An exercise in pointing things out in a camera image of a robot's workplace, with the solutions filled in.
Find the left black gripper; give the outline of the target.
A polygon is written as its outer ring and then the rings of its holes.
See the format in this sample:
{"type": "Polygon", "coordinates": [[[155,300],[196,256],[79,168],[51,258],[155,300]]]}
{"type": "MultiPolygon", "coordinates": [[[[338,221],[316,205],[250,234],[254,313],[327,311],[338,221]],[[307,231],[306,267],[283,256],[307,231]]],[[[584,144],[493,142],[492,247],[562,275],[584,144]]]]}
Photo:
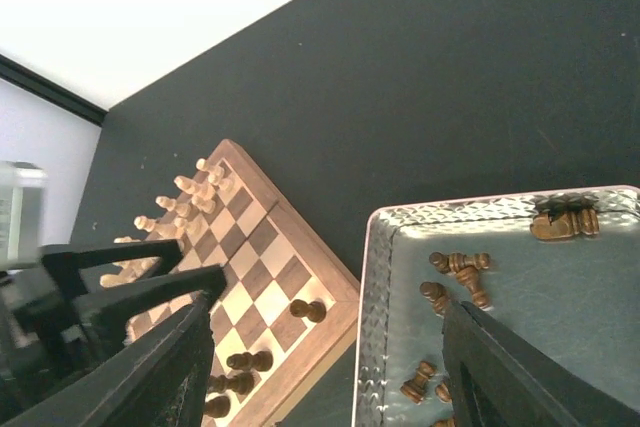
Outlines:
{"type": "Polygon", "coordinates": [[[96,332],[124,331],[132,317],[197,291],[209,296],[211,307],[227,287],[223,269],[209,266],[166,274],[182,259],[176,239],[97,247],[56,244],[41,249],[48,274],[3,275],[1,410],[24,412],[90,372],[90,347],[79,320],[96,332]],[[147,258],[157,261],[142,275],[144,280],[88,294],[82,270],[147,258]]]}

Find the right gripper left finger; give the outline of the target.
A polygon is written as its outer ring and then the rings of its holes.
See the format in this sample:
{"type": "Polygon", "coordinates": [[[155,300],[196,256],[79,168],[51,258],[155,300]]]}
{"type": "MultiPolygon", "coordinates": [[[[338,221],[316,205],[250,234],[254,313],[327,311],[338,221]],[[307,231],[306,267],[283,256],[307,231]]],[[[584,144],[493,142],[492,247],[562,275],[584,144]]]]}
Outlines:
{"type": "Polygon", "coordinates": [[[4,426],[199,426],[214,353],[213,297],[172,314],[91,373],[4,426]]]}

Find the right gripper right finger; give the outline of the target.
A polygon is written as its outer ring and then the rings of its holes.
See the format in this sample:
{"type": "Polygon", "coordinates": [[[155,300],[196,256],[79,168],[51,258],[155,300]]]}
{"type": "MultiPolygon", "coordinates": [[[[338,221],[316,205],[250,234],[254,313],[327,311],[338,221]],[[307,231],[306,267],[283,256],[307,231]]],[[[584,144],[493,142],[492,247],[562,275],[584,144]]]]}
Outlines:
{"type": "Polygon", "coordinates": [[[457,426],[637,426],[639,412],[575,376],[470,302],[443,322],[457,426]]]}

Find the dark chess piece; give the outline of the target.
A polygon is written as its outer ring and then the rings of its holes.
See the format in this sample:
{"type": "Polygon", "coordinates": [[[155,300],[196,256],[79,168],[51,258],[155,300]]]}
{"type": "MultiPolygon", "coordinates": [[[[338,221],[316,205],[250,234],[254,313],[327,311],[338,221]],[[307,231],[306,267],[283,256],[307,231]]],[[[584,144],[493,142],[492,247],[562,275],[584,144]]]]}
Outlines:
{"type": "Polygon", "coordinates": [[[226,359],[226,365],[233,370],[266,372],[273,366],[273,355],[268,350],[236,353],[226,359]]]}

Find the dark chess piece placed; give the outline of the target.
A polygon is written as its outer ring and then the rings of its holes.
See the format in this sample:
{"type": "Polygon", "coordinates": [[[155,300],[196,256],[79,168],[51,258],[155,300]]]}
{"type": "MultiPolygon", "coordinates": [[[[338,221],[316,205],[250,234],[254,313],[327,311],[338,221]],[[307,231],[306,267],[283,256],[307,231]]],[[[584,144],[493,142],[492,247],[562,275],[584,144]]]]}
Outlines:
{"type": "Polygon", "coordinates": [[[318,300],[306,302],[295,299],[289,306],[289,312],[295,318],[305,318],[312,323],[320,323],[326,317],[326,307],[318,300]]]}

